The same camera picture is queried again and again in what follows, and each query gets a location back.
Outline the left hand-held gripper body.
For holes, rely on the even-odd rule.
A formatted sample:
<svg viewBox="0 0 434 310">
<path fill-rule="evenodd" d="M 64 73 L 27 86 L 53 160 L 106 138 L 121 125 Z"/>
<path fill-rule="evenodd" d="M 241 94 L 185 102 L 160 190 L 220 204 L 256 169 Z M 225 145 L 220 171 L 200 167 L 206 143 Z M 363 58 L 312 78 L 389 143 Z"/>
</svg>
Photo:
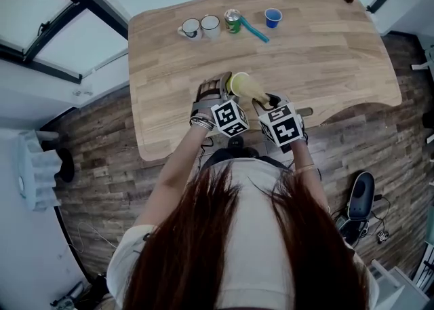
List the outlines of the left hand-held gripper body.
<svg viewBox="0 0 434 310">
<path fill-rule="evenodd" d="M 221 98 L 194 102 L 191 124 L 203 126 L 210 132 L 220 132 L 229 138 L 239 135 L 250 126 L 245 111 L 238 102 L 223 102 Z"/>
</svg>

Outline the black round base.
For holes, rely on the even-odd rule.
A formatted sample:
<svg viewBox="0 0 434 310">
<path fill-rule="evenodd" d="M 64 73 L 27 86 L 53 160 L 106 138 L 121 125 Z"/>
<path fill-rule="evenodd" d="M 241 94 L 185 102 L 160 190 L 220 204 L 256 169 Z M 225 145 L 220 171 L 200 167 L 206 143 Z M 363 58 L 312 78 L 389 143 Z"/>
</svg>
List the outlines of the black round base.
<svg viewBox="0 0 434 310">
<path fill-rule="evenodd" d="M 57 154 L 62 160 L 62 165 L 60 171 L 58 172 L 59 177 L 67 183 L 70 183 L 75 176 L 75 166 L 73 157 L 68 149 L 62 148 L 58 149 Z"/>
</svg>

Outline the white shelf unit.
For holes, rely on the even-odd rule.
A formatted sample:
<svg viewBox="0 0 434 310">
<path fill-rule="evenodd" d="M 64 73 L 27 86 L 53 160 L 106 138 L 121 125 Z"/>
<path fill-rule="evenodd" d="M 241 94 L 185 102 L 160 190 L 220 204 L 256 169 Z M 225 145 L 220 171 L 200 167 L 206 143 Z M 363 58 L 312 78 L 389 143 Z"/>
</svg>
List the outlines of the white shelf unit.
<svg viewBox="0 0 434 310">
<path fill-rule="evenodd" d="M 429 297 L 398 267 L 385 269 L 376 259 L 371 262 L 376 282 L 373 310 L 428 310 Z"/>
</svg>

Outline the person's left forearm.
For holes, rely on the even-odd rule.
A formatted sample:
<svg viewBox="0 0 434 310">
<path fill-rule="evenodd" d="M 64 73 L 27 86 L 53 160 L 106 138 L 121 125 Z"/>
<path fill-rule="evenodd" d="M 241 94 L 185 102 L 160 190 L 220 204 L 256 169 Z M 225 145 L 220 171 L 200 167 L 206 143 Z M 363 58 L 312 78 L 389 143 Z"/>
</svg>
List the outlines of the person's left forearm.
<svg viewBox="0 0 434 310">
<path fill-rule="evenodd" d="M 175 196 L 182 195 L 200 146 L 207 134 L 208 130 L 204 127 L 196 124 L 190 127 L 163 166 L 151 194 L 152 197 L 162 197 L 168 193 Z"/>
</svg>

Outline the teal plastic stick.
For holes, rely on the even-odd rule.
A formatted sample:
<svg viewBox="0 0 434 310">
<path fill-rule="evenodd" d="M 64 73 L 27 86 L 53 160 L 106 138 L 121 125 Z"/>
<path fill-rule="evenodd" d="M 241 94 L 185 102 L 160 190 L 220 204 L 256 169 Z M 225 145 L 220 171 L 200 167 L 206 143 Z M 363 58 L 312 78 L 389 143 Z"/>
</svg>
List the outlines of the teal plastic stick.
<svg viewBox="0 0 434 310">
<path fill-rule="evenodd" d="M 240 22 L 241 24 L 253 35 L 255 35 L 257 38 L 259 38 L 261 41 L 268 43 L 269 38 L 261 33 L 259 30 L 254 28 L 243 16 L 240 16 Z"/>
</svg>

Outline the person's dark trousers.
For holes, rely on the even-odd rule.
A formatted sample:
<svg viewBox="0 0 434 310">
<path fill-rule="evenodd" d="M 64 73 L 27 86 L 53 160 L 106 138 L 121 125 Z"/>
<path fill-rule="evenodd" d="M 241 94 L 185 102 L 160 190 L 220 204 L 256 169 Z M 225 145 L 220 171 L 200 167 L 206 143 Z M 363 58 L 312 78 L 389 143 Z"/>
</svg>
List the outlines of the person's dark trousers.
<svg viewBox="0 0 434 310">
<path fill-rule="evenodd" d="M 265 161 L 277 168 L 281 168 L 284 170 L 289 170 L 289 167 L 283 165 L 281 162 L 267 156 L 259 155 L 256 149 L 252 147 L 244 147 L 244 148 L 223 148 L 218 149 L 214 152 L 211 157 L 202 165 L 201 170 L 205 170 L 210 166 L 213 166 L 222 161 L 227 161 L 231 159 L 239 159 L 239 158 L 248 158 L 248 159 L 258 159 L 261 161 Z"/>
</svg>

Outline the person's right forearm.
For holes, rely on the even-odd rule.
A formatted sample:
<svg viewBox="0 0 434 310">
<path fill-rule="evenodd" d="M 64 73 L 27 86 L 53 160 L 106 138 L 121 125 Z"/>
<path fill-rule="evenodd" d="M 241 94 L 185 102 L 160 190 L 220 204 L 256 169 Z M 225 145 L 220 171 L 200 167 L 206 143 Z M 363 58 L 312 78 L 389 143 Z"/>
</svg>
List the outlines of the person's right forearm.
<svg viewBox="0 0 434 310">
<path fill-rule="evenodd" d="M 295 140 L 290 144 L 294 156 L 295 170 L 303 166 L 314 164 L 306 142 L 302 139 Z M 326 193 L 321 183 L 318 169 L 309 170 L 302 174 L 296 174 L 297 179 L 308 190 L 316 202 L 327 212 L 330 212 Z"/>
</svg>

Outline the blue plastic cup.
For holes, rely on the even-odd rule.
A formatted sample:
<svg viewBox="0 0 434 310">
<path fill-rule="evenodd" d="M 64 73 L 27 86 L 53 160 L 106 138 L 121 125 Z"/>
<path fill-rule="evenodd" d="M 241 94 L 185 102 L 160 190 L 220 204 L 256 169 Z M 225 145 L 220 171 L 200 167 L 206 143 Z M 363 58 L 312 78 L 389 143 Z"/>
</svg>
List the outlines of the blue plastic cup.
<svg viewBox="0 0 434 310">
<path fill-rule="evenodd" d="M 276 28 L 283 18 L 281 11 L 275 8 L 266 9 L 264 16 L 266 18 L 266 26 L 269 28 Z"/>
</svg>

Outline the open black case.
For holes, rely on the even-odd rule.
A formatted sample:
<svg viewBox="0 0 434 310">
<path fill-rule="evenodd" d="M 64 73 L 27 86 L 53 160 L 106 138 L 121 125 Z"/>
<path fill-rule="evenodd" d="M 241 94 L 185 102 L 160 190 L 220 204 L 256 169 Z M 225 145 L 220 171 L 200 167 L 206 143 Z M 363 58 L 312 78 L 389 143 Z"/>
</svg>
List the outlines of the open black case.
<svg viewBox="0 0 434 310">
<path fill-rule="evenodd" d="M 367 233 L 369 229 L 368 220 L 353 220 L 345 215 L 339 216 L 335 223 L 343 239 L 350 246 L 354 246 L 361 235 Z"/>
</svg>

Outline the green soda can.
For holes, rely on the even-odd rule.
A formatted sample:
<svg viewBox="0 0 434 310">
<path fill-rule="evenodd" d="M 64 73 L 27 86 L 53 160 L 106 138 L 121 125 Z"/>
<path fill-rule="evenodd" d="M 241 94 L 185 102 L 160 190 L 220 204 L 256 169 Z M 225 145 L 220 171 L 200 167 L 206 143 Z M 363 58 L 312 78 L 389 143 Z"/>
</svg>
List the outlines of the green soda can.
<svg viewBox="0 0 434 310">
<path fill-rule="evenodd" d="M 228 9 L 224 13 L 225 26 L 228 32 L 236 34 L 241 30 L 241 14 L 236 9 Z"/>
</svg>

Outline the white mug with dark rim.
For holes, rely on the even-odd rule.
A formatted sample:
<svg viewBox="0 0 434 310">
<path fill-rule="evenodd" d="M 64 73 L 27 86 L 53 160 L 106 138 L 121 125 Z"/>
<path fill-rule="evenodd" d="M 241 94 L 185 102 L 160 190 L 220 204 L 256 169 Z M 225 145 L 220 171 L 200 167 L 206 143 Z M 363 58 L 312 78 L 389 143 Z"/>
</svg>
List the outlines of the white mug with dark rim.
<svg viewBox="0 0 434 310">
<path fill-rule="evenodd" d="M 180 36 L 186 37 L 191 41 L 198 41 L 203 35 L 201 23 L 196 18 L 185 20 L 182 25 L 178 27 L 177 32 Z"/>
</svg>

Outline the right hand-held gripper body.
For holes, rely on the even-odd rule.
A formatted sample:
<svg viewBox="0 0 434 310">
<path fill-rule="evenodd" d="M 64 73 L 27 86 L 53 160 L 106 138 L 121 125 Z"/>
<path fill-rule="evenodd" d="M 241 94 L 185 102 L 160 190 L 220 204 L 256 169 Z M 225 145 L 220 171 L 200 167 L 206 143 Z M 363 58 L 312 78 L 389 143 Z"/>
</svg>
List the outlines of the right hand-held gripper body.
<svg viewBox="0 0 434 310">
<path fill-rule="evenodd" d="M 266 137 L 277 147 L 284 147 L 303 137 L 302 123 L 292 103 L 258 116 Z"/>
</svg>

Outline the white side desk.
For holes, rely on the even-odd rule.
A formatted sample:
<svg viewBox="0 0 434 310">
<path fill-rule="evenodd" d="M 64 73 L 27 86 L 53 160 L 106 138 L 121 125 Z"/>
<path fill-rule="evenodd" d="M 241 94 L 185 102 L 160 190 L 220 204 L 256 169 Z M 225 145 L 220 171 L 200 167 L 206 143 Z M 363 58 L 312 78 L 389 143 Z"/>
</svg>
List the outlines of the white side desk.
<svg viewBox="0 0 434 310">
<path fill-rule="evenodd" d="M 434 45 L 430 45 L 425 50 L 426 62 L 422 64 L 412 64 L 410 68 L 413 71 L 421 71 L 434 68 Z"/>
</svg>

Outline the white ridged rack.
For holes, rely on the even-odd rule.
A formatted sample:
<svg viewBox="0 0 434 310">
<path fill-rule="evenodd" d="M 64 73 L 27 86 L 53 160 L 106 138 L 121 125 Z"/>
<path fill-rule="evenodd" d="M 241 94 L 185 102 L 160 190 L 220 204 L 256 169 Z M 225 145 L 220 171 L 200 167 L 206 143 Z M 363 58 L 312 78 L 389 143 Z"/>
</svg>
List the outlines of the white ridged rack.
<svg viewBox="0 0 434 310">
<path fill-rule="evenodd" d="M 61 205 L 54 187 L 62 160 L 55 150 L 42 149 L 35 132 L 31 130 L 18 136 L 18 184 L 28 208 L 44 212 Z"/>
</svg>

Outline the person's white shirt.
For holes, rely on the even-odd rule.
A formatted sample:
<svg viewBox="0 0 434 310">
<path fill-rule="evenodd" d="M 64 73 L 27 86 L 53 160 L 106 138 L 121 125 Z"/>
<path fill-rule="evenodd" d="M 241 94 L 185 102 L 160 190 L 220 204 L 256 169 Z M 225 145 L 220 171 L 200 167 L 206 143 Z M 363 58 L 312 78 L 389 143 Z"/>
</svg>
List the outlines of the person's white shirt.
<svg viewBox="0 0 434 310">
<path fill-rule="evenodd" d="M 150 196 L 108 266 L 117 305 L 372 310 L 373 276 L 295 171 L 231 159 Z"/>
</svg>

